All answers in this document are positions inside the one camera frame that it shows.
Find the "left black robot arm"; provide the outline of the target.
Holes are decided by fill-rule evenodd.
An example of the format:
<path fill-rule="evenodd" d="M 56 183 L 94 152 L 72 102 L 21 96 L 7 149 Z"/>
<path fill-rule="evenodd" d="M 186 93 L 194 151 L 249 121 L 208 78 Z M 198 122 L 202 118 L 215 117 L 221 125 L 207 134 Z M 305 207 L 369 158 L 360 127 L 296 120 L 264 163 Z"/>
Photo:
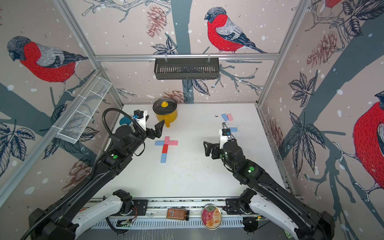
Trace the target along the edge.
<path fill-rule="evenodd" d="M 148 116 L 142 110 L 135 110 L 135 116 L 130 118 L 133 127 L 121 126 L 112 133 L 105 120 L 110 111 L 112 109 L 106 109 L 102 115 L 103 125 L 111 138 L 107 151 L 95 160 L 88 176 L 64 197 L 46 210 L 36 209 L 30 214 L 30 228 L 21 237 L 23 240 L 75 240 L 102 219 L 116 213 L 127 215 L 134 208 L 132 196 L 117 190 L 105 201 L 81 210 L 104 185 L 125 169 L 147 138 L 153 140 L 162 136 L 165 122 L 158 122 L 154 129 L 147 128 Z"/>

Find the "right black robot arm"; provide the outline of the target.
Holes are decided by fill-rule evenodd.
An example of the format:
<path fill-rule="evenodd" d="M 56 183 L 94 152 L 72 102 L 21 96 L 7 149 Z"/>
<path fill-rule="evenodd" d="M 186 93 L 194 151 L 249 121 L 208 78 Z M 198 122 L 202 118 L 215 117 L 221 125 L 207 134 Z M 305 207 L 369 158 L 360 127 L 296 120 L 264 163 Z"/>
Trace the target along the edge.
<path fill-rule="evenodd" d="M 220 159 L 240 184 L 248 186 L 238 199 L 244 213 L 267 218 L 296 240 L 333 239 L 333 216 L 314 210 L 281 187 L 262 167 L 244 156 L 236 140 L 223 145 L 204 142 L 204 147 L 207 157 Z"/>

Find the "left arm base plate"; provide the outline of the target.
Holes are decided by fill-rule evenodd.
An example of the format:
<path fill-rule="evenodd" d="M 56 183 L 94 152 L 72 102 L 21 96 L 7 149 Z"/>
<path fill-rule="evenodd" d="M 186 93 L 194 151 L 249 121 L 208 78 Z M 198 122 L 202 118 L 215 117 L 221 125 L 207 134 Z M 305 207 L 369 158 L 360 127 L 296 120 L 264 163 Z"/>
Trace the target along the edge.
<path fill-rule="evenodd" d="M 119 211 L 120 216 L 145 216 L 148 208 L 148 200 L 133 199 L 123 201 Z"/>

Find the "red block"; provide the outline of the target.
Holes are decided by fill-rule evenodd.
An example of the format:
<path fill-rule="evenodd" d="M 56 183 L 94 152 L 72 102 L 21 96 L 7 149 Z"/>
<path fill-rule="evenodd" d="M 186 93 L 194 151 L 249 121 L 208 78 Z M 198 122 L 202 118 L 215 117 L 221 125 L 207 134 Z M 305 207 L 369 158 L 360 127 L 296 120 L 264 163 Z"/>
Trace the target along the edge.
<path fill-rule="evenodd" d="M 169 145 L 163 145 L 162 153 L 163 154 L 167 154 L 168 153 L 168 148 L 169 148 Z"/>

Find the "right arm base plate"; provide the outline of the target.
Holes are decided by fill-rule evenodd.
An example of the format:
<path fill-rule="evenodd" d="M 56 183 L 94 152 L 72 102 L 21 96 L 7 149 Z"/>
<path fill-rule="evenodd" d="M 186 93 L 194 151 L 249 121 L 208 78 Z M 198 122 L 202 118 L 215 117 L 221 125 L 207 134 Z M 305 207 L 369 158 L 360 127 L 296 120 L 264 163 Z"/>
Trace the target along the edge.
<path fill-rule="evenodd" d="M 228 215 L 256 215 L 250 207 L 251 201 L 229 198 L 225 199 L 223 210 Z"/>

